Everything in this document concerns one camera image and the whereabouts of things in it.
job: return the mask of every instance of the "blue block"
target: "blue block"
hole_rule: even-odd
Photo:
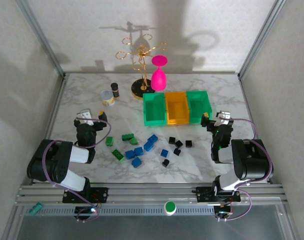
[[[143,152],[143,148],[140,146],[140,147],[137,147],[137,148],[134,148],[134,154],[135,156],[141,156],[144,154]]]
[[[152,142],[147,141],[146,144],[144,144],[144,149],[145,149],[146,151],[149,152],[152,148],[153,148],[153,143],[152,143]]]
[[[133,165],[134,168],[137,168],[142,164],[142,161],[140,160],[140,158],[136,157],[132,160],[131,164]]]
[[[126,159],[133,159],[136,157],[136,155],[133,150],[130,150],[125,152],[125,157]]]
[[[157,140],[158,140],[158,137],[153,134],[152,136],[150,136],[148,139],[147,139],[149,142],[151,142],[152,144],[154,144]]]
[[[165,150],[165,149],[162,149],[161,156],[164,157],[164,158],[167,158],[168,155],[169,155],[169,151]]]

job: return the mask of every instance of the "metal bracket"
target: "metal bracket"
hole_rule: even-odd
[[[87,199],[92,204],[105,204],[108,199],[107,187],[91,187],[89,198]],[[73,193],[67,191],[63,194],[62,203],[64,204],[86,204],[82,199],[76,197]]]
[[[228,202],[241,202],[240,193],[236,191],[233,195],[227,192],[220,193],[220,195],[214,195],[211,186],[197,186],[192,193],[196,194],[196,200],[198,203],[228,203]]]

